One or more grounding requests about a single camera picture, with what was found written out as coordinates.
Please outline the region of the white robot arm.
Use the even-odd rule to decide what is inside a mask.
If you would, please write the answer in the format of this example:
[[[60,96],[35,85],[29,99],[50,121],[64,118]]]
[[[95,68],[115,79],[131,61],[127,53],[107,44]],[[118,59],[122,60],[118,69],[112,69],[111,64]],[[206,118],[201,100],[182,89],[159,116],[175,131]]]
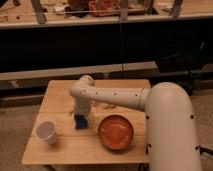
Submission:
[[[187,92],[172,82],[151,88],[97,87],[82,76],[70,89],[75,112],[87,115],[99,101],[146,114],[150,171],[202,171],[195,117]]]

